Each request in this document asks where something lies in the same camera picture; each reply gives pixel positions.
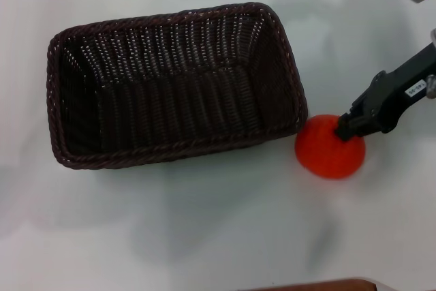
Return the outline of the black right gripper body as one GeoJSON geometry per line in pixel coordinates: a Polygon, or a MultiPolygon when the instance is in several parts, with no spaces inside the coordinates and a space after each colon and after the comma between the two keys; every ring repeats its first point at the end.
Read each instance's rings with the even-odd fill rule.
{"type": "Polygon", "coordinates": [[[412,58],[375,82],[375,118],[380,131],[391,132],[401,115],[425,96],[426,79],[435,73],[435,45],[429,44],[412,58]]]}

